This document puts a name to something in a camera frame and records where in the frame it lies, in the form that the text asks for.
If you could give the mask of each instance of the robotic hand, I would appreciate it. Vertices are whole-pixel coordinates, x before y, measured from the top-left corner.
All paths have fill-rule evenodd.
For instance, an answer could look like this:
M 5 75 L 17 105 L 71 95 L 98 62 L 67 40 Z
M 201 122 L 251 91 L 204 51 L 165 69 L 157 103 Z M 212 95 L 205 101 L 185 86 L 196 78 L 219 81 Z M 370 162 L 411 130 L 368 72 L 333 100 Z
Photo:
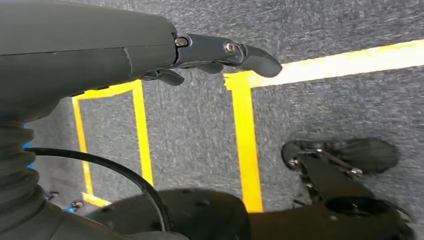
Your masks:
M 169 232 L 122 235 L 63 212 L 44 199 L 33 139 L 24 123 L 45 117 L 60 99 L 87 90 L 159 79 L 172 71 L 222 66 L 276 76 L 281 65 L 265 51 L 222 37 L 181 34 L 165 18 L 51 0 L 0 0 L 0 240 L 186 239 Z

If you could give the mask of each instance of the yellow tape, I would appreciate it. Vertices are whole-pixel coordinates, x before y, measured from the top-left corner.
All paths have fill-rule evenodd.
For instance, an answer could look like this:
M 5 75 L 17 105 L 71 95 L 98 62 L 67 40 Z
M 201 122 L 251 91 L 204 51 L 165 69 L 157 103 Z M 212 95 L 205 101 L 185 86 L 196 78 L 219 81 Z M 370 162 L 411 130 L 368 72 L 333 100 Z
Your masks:
M 72 98 L 73 114 L 75 116 L 76 133 L 78 135 L 79 150 L 83 153 L 87 152 L 86 136 L 84 134 L 83 118 L 81 117 L 80 102 L 76 98 Z M 82 162 L 82 170 L 84 173 L 85 189 L 89 195 L 93 195 L 93 184 L 90 173 L 90 165 L 88 162 Z
M 225 74 L 228 90 L 265 87 L 424 65 L 424 39 L 283 64 L 272 78 L 253 71 Z
M 87 202 L 89 204 L 93 204 L 94 206 L 97 206 L 97 207 L 100 207 L 100 208 L 106 207 L 106 206 L 112 204 L 110 201 L 103 200 L 101 198 L 98 198 L 98 197 L 96 197 L 92 194 L 88 194 L 88 193 L 85 193 L 85 192 L 82 193 L 82 199 L 85 202 Z
M 133 82 L 132 98 L 134 101 L 135 122 L 137 125 L 138 148 L 140 151 L 141 174 L 153 186 L 152 161 L 150 158 L 149 135 L 145 101 L 143 96 L 143 84 L 141 80 Z
M 133 82 L 127 82 L 119 85 L 113 85 L 109 88 L 102 90 L 89 90 L 84 92 L 84 94 L 74 96 L 72 99 L 83 100 L 83 99 L 99 99 L 99 98 L 108 98 L 113 97 L 119 94 L 124 94 L 133 90 Z
M 89 90 L 89 91 L 86 91 L 84 94 L 74 96 L 72 98 L 73 113 L 75 116 L 76 133 L 78 135 L 79 150 L 81 152 L 87 153 L 87 144 L 86 144 L 86 137 L 84 133 L 83 117 L 81 116 L 81 108 L 80 108 L 79 101 L 87 100 L 87 99 L 113 97 L 118 94 L 129 92 L 132 89 L 133 89 L 133 83 L 128 82 L 128 83 L 124 83 L 120 85 L 114 85 L 102 90 Z M 110 202 L 106 200 L 103 200 L 101 198 L 94 196 L 90 165 L 88 162 L 86 161 L 82 162 L 82 170 L 84 174 L 85 189 L 86 189 L 86 193 L 85 192 L 82 193 L 84 201 L 98 207 L 104 207 L 111 204 Z
M 249 213 L 261 213 L 262 191 L 251 89 L 244 87 L 233 90 L 232 100 L 243 202 Z

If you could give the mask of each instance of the screw head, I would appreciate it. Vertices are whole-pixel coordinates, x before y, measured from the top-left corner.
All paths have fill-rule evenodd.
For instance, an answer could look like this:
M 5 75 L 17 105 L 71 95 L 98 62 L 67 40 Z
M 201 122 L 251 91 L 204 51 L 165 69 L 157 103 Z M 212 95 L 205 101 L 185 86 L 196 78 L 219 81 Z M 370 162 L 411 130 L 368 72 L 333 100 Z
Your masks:
M 228 53 L 228 54 L 233 54 L 236 52 L 237 50 L 237 46 L 234 42 L 232 41 L 227 41 L 224 43 L 224 50 Z
M 359 168 L 352 168 L 350 170 L 350 173 L 352 173 L 353 175 L 357 176 L 358 178 L 362 177 L 362 175 L 363 175 L 362 170 L 359 169 Z
M 184 47 L 187 46 L 189 44 L 189 41 L 187 41 L 187 39 L 185 39 L 184 37 L 179 37 L 175 39 L 175 45 L 177 47 Z
M 293 167 L 297 167 L 299 165 L 299 160 L 297 158 L 292 158 L 288 161 L 288 164 Z

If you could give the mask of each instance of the gray carpet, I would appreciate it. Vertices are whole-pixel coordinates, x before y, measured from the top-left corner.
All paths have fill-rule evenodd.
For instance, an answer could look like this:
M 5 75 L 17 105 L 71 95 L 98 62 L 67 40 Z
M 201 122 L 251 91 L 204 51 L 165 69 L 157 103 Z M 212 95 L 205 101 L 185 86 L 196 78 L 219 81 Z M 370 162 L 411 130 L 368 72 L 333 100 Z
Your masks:
M 160 14 L 181 32 L 226 36 L 262 47 L 281 63 L 424 38 L 422 0 L 78 2 Z M 221 74 L 181 74 L 186 82 L 179 87 L 144 83 L 155 186 L 204 187 L 240 197 L 231 93 Z M 413 67 L 254 89 L 265 209 L 288 207 L 297 189 L 296 175 L 279 157 L 284 142 L 378 137 L 400 149 L 401 161 L 364 182 L 379 196 L 410 210 L 414 228 L 424 239 L 423 78 L 424 67 Z M 85 100 L 81 108 L 88 151 L 140 171 L 131 95 Z M 78 149 L 69 100 L 30 127 L 37 130 L 33 146 Z M 44 173 L 45 188 L 66 192 L 58 204 L 81 197 L 80 163 L 49 159 L 35 166 Z M 93 166 L 92 176 L 98 197 L 115 201 L 138 193 L 108 170 Z

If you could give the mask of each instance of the blue part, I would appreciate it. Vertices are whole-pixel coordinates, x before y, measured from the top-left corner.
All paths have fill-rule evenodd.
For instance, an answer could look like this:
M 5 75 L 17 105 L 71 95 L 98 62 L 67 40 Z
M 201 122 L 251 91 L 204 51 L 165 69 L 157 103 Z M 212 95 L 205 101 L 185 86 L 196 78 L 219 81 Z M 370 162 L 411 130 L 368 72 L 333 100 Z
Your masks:
M 29 142 L 27 142 L 27 143 L 25 143 L 24 145 L 23 145 L 23 147 L 24 148 L 29 148 L 30 147 L 30 143 Z M 34 169 L 34 164 L 30 164 L 29 166 L 28 166 L 28 168 L 30 168 L 30 169 Z
M 65 208 L 64 210 L 73 214 L 77 212 L 77 210 L 74 207 L 68 207 L 68 208 Z

